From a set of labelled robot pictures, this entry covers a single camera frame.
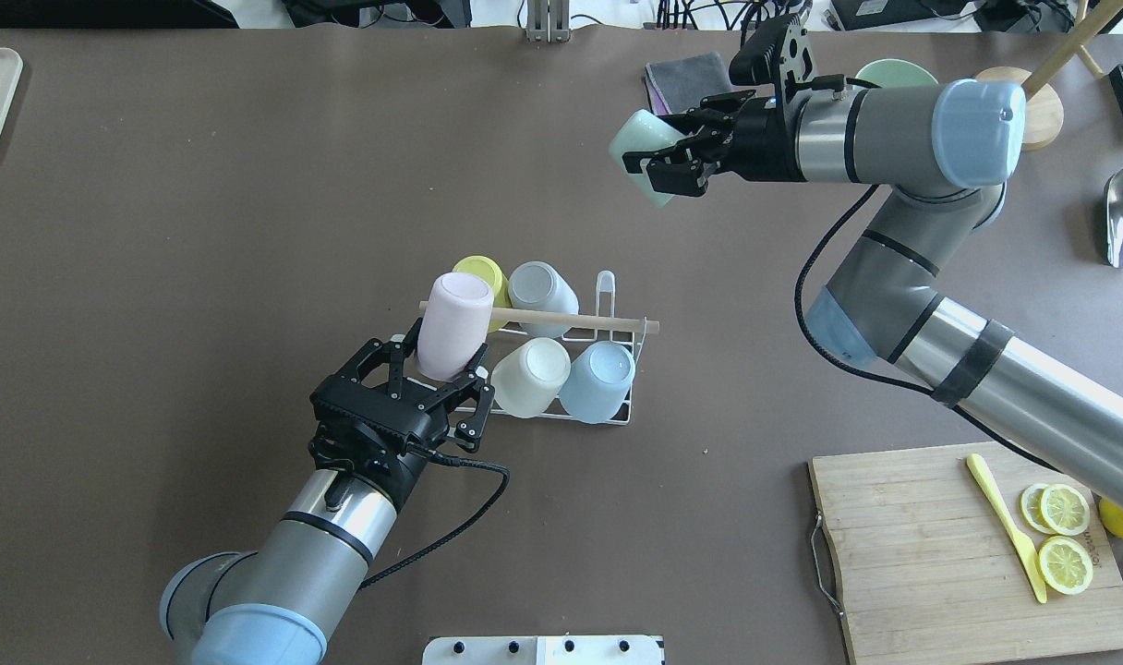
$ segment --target gray cloth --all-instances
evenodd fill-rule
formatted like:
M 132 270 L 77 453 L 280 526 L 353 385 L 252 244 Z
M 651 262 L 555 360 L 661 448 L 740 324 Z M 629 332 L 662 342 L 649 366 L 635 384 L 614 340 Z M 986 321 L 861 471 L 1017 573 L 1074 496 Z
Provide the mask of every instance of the gray cloth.
M 642 69 L 647 84 L 666 107 L 656 111 L 679 113 L 700 107 L 702 97 L 734 90 L 716 51 L 692 58 L 647 63 Z

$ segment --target robotic arm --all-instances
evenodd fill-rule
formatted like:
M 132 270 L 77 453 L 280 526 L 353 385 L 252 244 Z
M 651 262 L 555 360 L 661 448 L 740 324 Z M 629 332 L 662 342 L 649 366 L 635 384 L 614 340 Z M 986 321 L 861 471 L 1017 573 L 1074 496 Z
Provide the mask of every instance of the robotic arm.
M 613 156 L 629 173 L 646 174 L 650 190 L 691 197 L 722 172 L 895 184 L 810 309 L 810 335 L 852 366 L 891 362 L 947 408 L 1123 508 L 1123 398 L 933 289 L 959 244 L 1004 203 L 1021 155 L 1022 89 L 955 81 L 855 90 L 814 67 L 794 17 L 765 21 L 730 63 L 730 79 L 773 84 L 773 98 L 751 90 L 706 97 L 697 109 L 659 118 L 675 127 L 675 143 L 623 151 L 655 143 L 637 140 L 633 127 L 655 117 L 633 117 Z
M 177 663 L 319 663 L 427 463 L 491 466 L 438 452 L 448 440 L 469 454 L 481 447 L 494 395 L 481 371 L 486 345 L 455 382 L 427 388 L 403 374 L 421 324 L 385 344 L 368 340 L 312 392 L 316 471 L 262 550 L 204 557 L 168 582 L 159 621 Z M 387 380 L 364 386 L 385 365 Z M 476 411 L 453 426 L 465 401 Z

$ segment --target butter knife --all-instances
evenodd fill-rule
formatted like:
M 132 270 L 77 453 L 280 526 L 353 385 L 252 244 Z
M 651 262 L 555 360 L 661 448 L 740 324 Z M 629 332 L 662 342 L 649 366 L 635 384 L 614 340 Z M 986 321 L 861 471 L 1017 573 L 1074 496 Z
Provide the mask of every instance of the butter knife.
M 1038 602 L 1047 602 L 1047 581 L 1043 580 L 1042 572 L 1038 571 L 1038 549 L 1033 547 L 1033 540 L 1021 529 L 1017 529 L 1013 516 L 1005 507 L 1005 498 L 1001 497 L 1001 489 L 996 488 L 996 479 L 993 479 L 993 472 L 988 471 L 988 463 L 985 462 L 985 458 L 971 454 L 968 455 L 966 462 L 973 479 L 976 479 L 976 484 L 980 485 L 980 491 L 985 493 L 985 497 L 988 497 L 988 502 L 993 505 L 993 511 L 996 511 L 996 517 L 1001 519 L 1001 525 L 1005 526 L 1008 539 L 1012 540 L 1016 555 L 1022 559 L 1025 576 L 1030 577 L 1034 596 L 1038 598 Z

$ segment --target wooden stick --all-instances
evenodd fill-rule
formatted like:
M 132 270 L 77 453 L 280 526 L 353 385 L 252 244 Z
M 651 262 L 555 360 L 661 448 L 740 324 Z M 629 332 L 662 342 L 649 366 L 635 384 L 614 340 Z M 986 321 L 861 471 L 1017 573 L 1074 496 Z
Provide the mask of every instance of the wooden stick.
M 1088 1 L 1081 0 L 1075 11 L 1075 25 L 1083 22 L 1083 18 L 1086 18 L 1086 11 L 1088 11 Z M 1086 44 L 1081 44 L 1078 47 L 1078 55 L 1086 69 L 1089 69 L 1090 73 L 1093 73 L 1096 79 L 1103 79 L 1103 76 L 1105 76 L 1103 67 L 1099 66 L 1099 63 L 1095 62 L 1095 58 L 1090 56 L 1090 52 L 1086 49 Z
M 1034 97 L 1043 85 L 1050 83 L 1056 73 L 1067 64 L 1068 60 L 1075 56 L 1079 47 L 1099 34 L 1103 26 L 1106 26 L 1107 21 L 1114 18 L 1121 9 L 1123 9 L 1123 0 L 1103 0 L 1096 4 L 1095 10 L 1088 13 L 1086 20 L 1077 24 L 1071 34 L 1067 35 L 1067 38 L 1048 56 L 1046 62 L 1042 62 L 1038 70 L 1030 74 L 1030 79 L 1022 83 L 1026 100 Z
M 426 311 L 426 300 L 419 303 L 418 309 L 421 312 Z M 658 320 L 618 319 L 610 316 L 562 315 L 562 312 L 556 311 L 491 308 L 491 320 L 515 320 L 517 324 L 568 325 L 569 328 L 647 332 L 647 335 L 659 334 Z

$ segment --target wooden cutting board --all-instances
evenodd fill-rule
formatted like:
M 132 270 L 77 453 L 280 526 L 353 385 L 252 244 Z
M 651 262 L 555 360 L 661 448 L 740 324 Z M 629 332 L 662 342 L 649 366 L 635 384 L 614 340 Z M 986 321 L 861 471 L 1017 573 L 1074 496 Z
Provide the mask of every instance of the wooden cutting board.
M 1079 595 L 1033 598 L 1021 559 L 964 459 L 988 462 L 1017 527 L 1042 546 L 1017 500 L 1032 483 L 1077 481 L 997 444 L 816 457 L 844 643 L 852 665 L 971 665 L 1123 648 L 1123 580 L 1094 500 L 1076 536 L 1095 580 Z

